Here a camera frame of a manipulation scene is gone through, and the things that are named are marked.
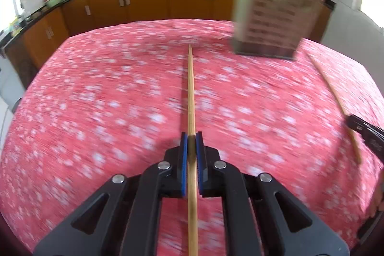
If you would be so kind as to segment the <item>person's right hand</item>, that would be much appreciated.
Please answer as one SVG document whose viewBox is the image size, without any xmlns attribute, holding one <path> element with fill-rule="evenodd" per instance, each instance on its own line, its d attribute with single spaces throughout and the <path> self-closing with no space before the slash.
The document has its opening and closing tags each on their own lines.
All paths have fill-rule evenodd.
<svg viewBox="0 0 384 256">
<path fill-rule="evenodd" d="M 366 210 L 366 215 L 368 217 L 374 217 L 377 211 L 383 211 L 384 203 L 383 203 L 383 177 L 384 170 L 380 171 L 378 181 L 376 183 L 376 187 L 374 193 L 372 194 L 369 206 Z"/>
</svg>

